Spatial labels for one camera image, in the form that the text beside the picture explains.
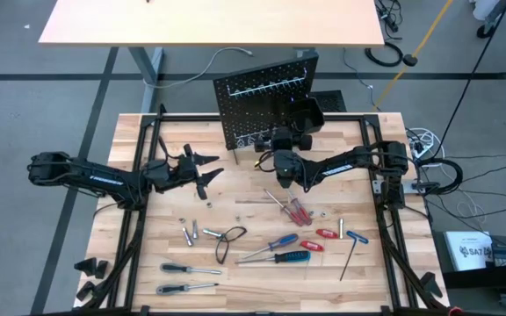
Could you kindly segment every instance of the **concrete floor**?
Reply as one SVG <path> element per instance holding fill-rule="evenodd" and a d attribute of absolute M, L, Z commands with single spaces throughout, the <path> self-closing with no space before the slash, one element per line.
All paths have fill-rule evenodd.
<path fill-rule="evenodd" d="M 401 3 L 404 22 L 398 33 L 403 37 L 399 46 L 410 53 L 443 4 L 436 0 L 401 0 Z M 98 77 L 71 81 L 59 74 L 102 74 L 110 49 L 38 45 L 38 37 L 53 7 L 54 1 L 0 0 L 0 315 L 30 312 L 66 196 L 65 189 L 35 187 L 27 181 L 25 166 L 30 157 L 41 151 L 77 155 L 85 137 L 92 139 L 89 159 L 105 163 L 118 114 L 138 111 L 144 90 L 140 80 L 111 81 L 95 132 L 86 131 L 97 95 Z M 419 64 L 410 73 L 465 74 L 472 70 L 486 42 L 475 37 L 475 30 L 481 23 L 473 19 L 472 9 L 467 1 L 454 2 L 421 52 Z M 216 49 L 168 47 L 163 73 L 198 73 Z M 251 50 L 255 57 L 236 52 L 222 54 L 210 72 L 225 73 L 260 66 L 294 55 L 292 49 L 283 47 L 252 47 Z M 351 73 L 341 62 L 342 51 L 342 48 L 318 48 L 317 72 Z M 361 49 L 349 49 L 347 59 L 366 74 L 393 76 L 400 68 L 372 64 Z M 506 17 L 478 71 L 506 72 Z M 121 48 L 113 73 L 137 72 L 130 54 Z M 21 74 L 42 75 L 37 81 L 21 80 L 25 79 Z M 373 85 L 376 99 L 387 84 L 387 80 L 366 81 Z M 465 80 L 400 80 L 382 109 L 401 111 L 407 127 L 426 127 L 440 135 L 465 84 Z M 369 111 L 371 108 L 367 89 L 356 80 L 318 79 L 314 81 L 313 90 L 341 90 L 347 111 Z M 172 112 L 217 111 L 213 86 L 208 80 L 162 90 L 160 101 Z M 472 82 L 445 146 L 449 155 L 506 154 L 506 80 Z M 506 165 L 506 159 L 475 159 L 461 161 L 461 165 L 468 177 Z M 442 175 L 433 171 L 431 176 L 441 178 Z M 463 187 L 506 193 L 505 176 L 506 170 L 465 183 Z M 474 198 L 486 212 L 506 207 L 505 199 Z M 454 210 L 463 199 L 455 193 L 445 201 Z M 45 312 L 71 307 L 79 277 L 72 266 L 83 258 L 95 205 L 92 197 L 76 198 Z M 469 230 L 438 209 L 431 207 L 430 210 L 435 230 Z M 477 225 L 476 221 L 468 222 Z M 483 227 L 493 234 L 506 235 L 506 213 L 488 217 Z M 476 292 L 451 291 L 450 294 L 452 303 L 461 307 L 479 310 L 497 307 L 496 302 Z"/>

